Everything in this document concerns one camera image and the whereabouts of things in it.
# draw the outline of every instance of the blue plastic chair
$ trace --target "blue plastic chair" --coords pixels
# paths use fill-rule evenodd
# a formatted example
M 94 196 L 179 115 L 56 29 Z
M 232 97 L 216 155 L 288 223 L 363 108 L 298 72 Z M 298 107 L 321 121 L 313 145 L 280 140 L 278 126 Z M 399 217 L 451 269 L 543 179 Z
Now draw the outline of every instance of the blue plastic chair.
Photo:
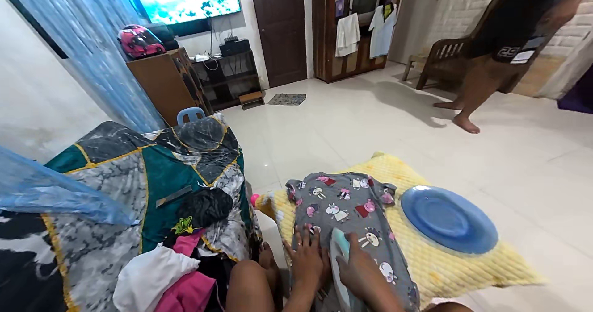
M 177 113 L 177 125 L 181 126 L 184 124 L 183 117 L 186 115 L 189 118 L 189 122 L 198 121 L 198 119 L 206 117 L 206 113 L 204 113 L 204 110 L 200 107 L 189 107 Z

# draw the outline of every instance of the white shirt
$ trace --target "white shirt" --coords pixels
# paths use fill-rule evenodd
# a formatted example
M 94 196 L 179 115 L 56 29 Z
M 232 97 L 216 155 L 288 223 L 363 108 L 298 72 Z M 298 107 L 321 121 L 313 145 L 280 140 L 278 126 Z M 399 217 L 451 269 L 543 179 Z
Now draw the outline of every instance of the white shirt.
M 393 35 L 393 27 L 397 22 L 397 6 L 393 5 L 393 11 L 383 19 L 383 5 L 379 5 L 375 14 L 372 17 L 369 31 L 372 30 L 371 47 L 369 49 L 370 58 L 387 55 L 389 53 L 389 45 L 391 44 L 391 36 Z
M 360 41 L 358 14 L 353 13 L 337 21 L 336 56 L 346 56 L 355 52 Z
M 153 312 L 162 294 L 183 275 L 197 269 L 199 260 L 159 245 L 135 256 L 117 276 L 113 304 L 120 312 Z

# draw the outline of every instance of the bare foot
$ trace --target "bare foot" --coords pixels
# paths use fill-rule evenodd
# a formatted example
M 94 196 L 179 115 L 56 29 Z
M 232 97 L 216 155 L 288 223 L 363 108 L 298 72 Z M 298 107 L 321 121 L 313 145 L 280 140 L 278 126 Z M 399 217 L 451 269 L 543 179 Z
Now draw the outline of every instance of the bare foot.
M 463 103 L 449 102 L 449 103 L 435 103 L 433 106 L 440 109 L 463 110 Z
M 470 134 L 479 134 L 480 133 L 480 128 L 478 128 L 478 126 L 471 123 L 470 119 L 465 118 L 463 116 L 457 115 L 455 118 L 453 118 L 453 123 L 455 123 L 456 125 L 458 125 L 463 130 L 465 130 L 466 132 L 468 132 Z
M 282 309 L 282 277 L 280 269 L 274 260 L 274 254 L 271 252 L 270 245 L 263 243 L 260 246 L 259 265 L 266 271 L 267 283 L 270 286 L 271 294 L 274 299 L 274 305 L 277 310 Z

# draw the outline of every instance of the hand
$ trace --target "hand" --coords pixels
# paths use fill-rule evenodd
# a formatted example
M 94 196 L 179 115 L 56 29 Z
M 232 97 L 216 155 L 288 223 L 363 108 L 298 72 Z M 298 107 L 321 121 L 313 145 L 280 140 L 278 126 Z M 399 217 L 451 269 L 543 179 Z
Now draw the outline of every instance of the hand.
M 340 268 L 340 280 L 359 299 L 372 300 L 378 287 L 385 286 L 389 289 L 387 281 L 379 271 L 377 263 L 358 246 L 358 236 L 349 233 L 346 234 L 346 238 L 350 241 L 348 262 L 342 256 L 336 257 Z
M 292 249 L 286 240 L 282 241 L 282 243 L 292 260 L 294 286 L 312 288 L 317 291 L 323 284 L 322 273 L 324 270 L 324 263 L 319 249 L 319 231 L 315 230 L 312 240 L 307 225 L 302 226 L 302 231 L 301 235 L 299 227 L 295 226 L 295 238 L 298 245 L 296 251 Z
M 578 2 L 575 3 L 572 0 L 562 1 L 544 14 L 538 27 L 541 28 L 545 34 L 554 33 L 574 17 L 578 7 Z

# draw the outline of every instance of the yellow blanket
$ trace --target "yellow blanket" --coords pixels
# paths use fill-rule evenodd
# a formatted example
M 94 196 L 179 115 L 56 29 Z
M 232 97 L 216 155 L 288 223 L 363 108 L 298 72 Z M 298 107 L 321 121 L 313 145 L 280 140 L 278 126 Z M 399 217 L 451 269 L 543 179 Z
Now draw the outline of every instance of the yellow blanket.
M 430 184 L 398 158 L 376 152 L 366 163 L 342 172 L 366 173 L 380 182 L 396 185 L 395 205 L 388 207 L 385 214 L 406 257 L 411 278 L 420 290 L 421 309 L 435 297 L 459 297 L 488 286 L 505 287 L 544 282 L 503 241 L 499 241 L 488 253 L 469 255 L 445 248 L 419 233 L 404 215 L 399 197 L 408 188 Z M 292 240 L 296 206 L 288 201 L 285 190 L 261 195 L 256 206 L 276 221 L 283 239 Z

